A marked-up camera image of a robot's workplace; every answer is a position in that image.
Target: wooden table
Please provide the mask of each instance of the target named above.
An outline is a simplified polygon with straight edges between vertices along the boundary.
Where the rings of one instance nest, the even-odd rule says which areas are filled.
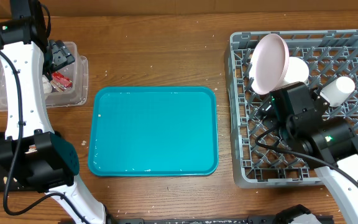
[[[83,106],[49,109],[50,121],[76,147],[82,179],[116,218],[245,217],[276,214],[300,203],[317,215],[334,215],[337,223],[343,223],[324,186],[240,189],[232,177],[223,64],[229,36],[237,31],[320,29],[358,29],[358,11],[53,18],[51,39],[75,42],[89,60],[89,93]],[[106,86],[170,85],[217,88],[216,172],[208,177],[93,175],[87,166],[88,144],[81,143],[90,138],[95,94]],[[7,113],[0,113],[0,131],[5,130],[6,120]],[[39,197],[34,192],[11,193],[10,208],[22,209]],[[63,218],[69,216],[52,199],[25,215],[10,217],[2,208],[0,193],[0,223],[56,223]]]

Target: wire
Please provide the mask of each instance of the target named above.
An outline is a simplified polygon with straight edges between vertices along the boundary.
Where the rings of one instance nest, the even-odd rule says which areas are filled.
[[[50,193],[48,195],[43,196],[42,198],[38,199],[36,202],[32,203],[31,205],[29,205],[27,208],[18,211],[18,212],[12,212],[10,211],[8,204],[7,204],[7,198],[8,198],[8,194],[9,194],[9,188],[11,186],[11,182],[13,179],[13,173],[15,170],[15,166],[16,166],[16,161],[19,155],[19,152],[21,151],[21,143],[22,143],[22,138],[23,138],[23,105],[22,105],[22,89],[20,86],[20,81],[19,81],[19,72],[16,70],[15,66],[13,65],[13,63],[11,62],[11,60],[0,51],[0,56],[6,60],[6,62],[9,64],[9,66],[12,69],[15,81],[16,81],[16,90],[17,90],[17,107],[19,110],[19,135],[17,137],[17,143],[16,143],[16,150],[15,153],[13,155],[13,159],[12,159],[12,164],[11,164],[11,168],[9,169],[9,173],[8,173],[8,177],[6,180],[6,185],[5,185],[5,189],[4,189],[4,200],[3,200],[3,206],[4,206],[4,210],[8,215],[22,215],[25,212],[28,212],[31,208],[34,208],[36,205],[38,205],[39,203],[43,202],[45,199],[52,197],[52,196],[59,196],[61,199],[64,199],[64,201],[66,201],[66,203],[70,206],[70,208],[74,211],[74,213],[78,216],[79,219],[81,219],[81,221],[83,223],[86,224],[90,224],[88,221],[85,220],[85,218],[83,216],[81,216],[81,214],[78,212],[78,210],[75,208],[75,206],[72,204],[72,202],[66,197],[66,195],[59,193],[59,192],[54,192],[54,193]]]
[[[313,156],[309,156],[300,152],[294,152],[288,149],[283,149],[280,147],[275,147],[275,146],[269,146],[263,143],[260,143],[259,141],[266,135],[268,135],[269,133],[271,133],[272,131],[276,130],[278,128],[277,125],[273,126],[272,128],[268,129],[267,131],[265,131],[264,133],[262,133],[260,136],[258,136],[255,139],[255,143],[256,145],[260,146],[260,147],[264,147],[266,149],[271,149],[273,151],[276,151],[278,153],[283,153],[283,154],[292,154],[296,157],[302,158],[302,159],[309,159],[309,160],[313,160],[315,162],[318,162],[319,164],[323,165],[323,166],[328,166],[329,168],[335,170],[336,172],[340,173],[341,175],[343,175],[347,180],[349,180],[350,182],[352,182],[352,184],[354,184],[357,188],[358,188],[358,182],[355,181],[351,176],[349,176],[349,174],[345,173],[343,170],[341,170],[340,168],[331,165],[321,159],[315,158]]]
[[[46,5],[44,5],[44,4],[41,3],[41,6],[43,7],[43,9],[44,9],[44,10],[47,12],[47,14],[48,14],[47,38],[49,38],[49,36],[50,36],[50,31],[51,31],[51,29],[52,29],[52,26],[51,26],[51,24],[50,24],[50,13],[49,13],[49,9],[48,9],[48,7],[47,7]]]
[[[287,133],[288,133],[288,135],[289,135],[289,137],[290,137],[291,139],[293,139],[293,135],[292,135],[291,129],[290,129],[290,120],[291,120],[291,118],[293,118],[293,117],[295,117],[295,115],[294,115],[294,114],[291,114],[290,116],[287,117],[287,119],[286,119],[286,121],[285,121],[285,129],[287,129]]]

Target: plastic container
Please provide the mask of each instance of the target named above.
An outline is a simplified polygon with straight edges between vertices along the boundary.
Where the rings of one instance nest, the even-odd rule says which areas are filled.
[[[255,117],[263,97],[251,88],[250,61],[259,40],[267,34],[278,34],[287,43],[290,57],[308,64],[309,87],[326,86],[341,76],[353,79],[355,92],[341,106],[329,108],[323,118],[346,118],[358,134],[358,30],[236,32],[225,54],[235,183],[242,188],[323,184],[302,159],[255,147],[256,136],[267,128]],[[268,144],[279,140],[269,138]],[[285,147],[284,142],[277,144]]]
[[[70,52],[75,56],[75,62],[67,65],[59,72],[73,82],[73,88],[65,92],[45,94],[45,103],[48,108],[61,106],[79,106],[86,102],[88,97],[88,60],[80,56],[77,46],[73,42],[64,42]],[[6,84],[4,70],[0,62],[0,111],[7,110]]]

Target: teal tray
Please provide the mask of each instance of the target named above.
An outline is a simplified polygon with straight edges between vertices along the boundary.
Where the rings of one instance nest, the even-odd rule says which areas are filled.
[[[94,101],[88,166],[98,176],[210,175],[216,99],[206,87],[107,87]]]

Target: clear plastic bin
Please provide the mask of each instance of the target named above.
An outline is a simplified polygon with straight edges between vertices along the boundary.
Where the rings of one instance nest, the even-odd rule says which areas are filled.
[[[61,106],[79,106],[86,102],[88,97],[88,60],[80,56],[74,42],[64,42],[75,56],[75,62],[59,70],[59,72],[73,82],[73,88],[64,92],[45,94],[47,108]],[[7,110],[5,74],[0,61],[0,111]]]

